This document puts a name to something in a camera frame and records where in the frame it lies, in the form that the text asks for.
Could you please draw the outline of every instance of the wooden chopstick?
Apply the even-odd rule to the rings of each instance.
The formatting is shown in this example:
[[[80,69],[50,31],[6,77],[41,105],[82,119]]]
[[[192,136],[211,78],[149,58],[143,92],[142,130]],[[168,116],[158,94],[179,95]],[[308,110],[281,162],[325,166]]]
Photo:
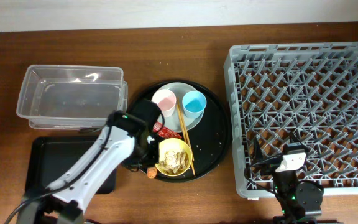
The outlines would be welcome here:
[[[178,104],[177,104],[177,111],[178,111],[178,117],[179,117],[181,132],[183,133],[183,138],[184,138],[185,142],[187,143],[187,145],[189,145],[190,152],[191,152],[191,157],[194,160],[193,150],[191,149],[191,144],[190,144],[190,141],[189,141],[189,136],[188,136],[188,133],[187,133],[185,120],[183,119],[183,115],[181,113],[181,109],[180,109],[180,106]],[[193,175],[195,176],[196,172],[194,170],[193,161],[190,161],[190,162],[191,162],[191,171],[193,171]]]

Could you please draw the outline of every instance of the plastic bin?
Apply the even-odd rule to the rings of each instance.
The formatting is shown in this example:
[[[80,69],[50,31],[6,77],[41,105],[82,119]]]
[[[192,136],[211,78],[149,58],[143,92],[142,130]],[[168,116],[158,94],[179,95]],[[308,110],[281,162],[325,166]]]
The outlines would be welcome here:
[[[299,179],[322,184],[325,195],[358,194],[358,42],[235,45],[224,76],[241,197],[273,197],[248,183],[244,169],[254,137],[269,157],[289,132],[311,151]],[[249,175],[272,188],[271,176]]]
[[[16,113],[32,128],[100,127],[114,110],[126,110],[123,76],[122,69],[114,67],[31,65]]]

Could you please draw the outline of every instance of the white wall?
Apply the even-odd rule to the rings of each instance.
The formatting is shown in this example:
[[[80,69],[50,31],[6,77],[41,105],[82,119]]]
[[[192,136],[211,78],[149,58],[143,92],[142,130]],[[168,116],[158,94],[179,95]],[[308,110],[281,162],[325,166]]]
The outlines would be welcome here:
[[[358,21],[356,0],[0,0],[0,31]]]

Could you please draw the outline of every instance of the black rectangular tray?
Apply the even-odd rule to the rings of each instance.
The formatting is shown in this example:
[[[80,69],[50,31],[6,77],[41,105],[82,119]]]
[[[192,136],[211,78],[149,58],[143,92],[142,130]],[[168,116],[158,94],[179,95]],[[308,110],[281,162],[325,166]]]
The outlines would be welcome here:
[[[92,146],[98,136],[39,137],[32,143],[25,190],[46,187],[59,178]],[[116,170],[100,186],[96,194],[115,189]]]

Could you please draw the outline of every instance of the gray crate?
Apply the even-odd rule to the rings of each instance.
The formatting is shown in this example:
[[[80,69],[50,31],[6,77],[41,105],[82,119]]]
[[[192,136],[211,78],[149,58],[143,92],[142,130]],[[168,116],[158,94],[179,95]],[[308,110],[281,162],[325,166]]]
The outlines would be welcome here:
[[[256,136],[265,157],[294,131],[311,151],[299,179],[358,194],[358,42],[235,45],[224,64],[237,193],[273,197],[244,178]],[[251,173],[272,187],[272,177]]]

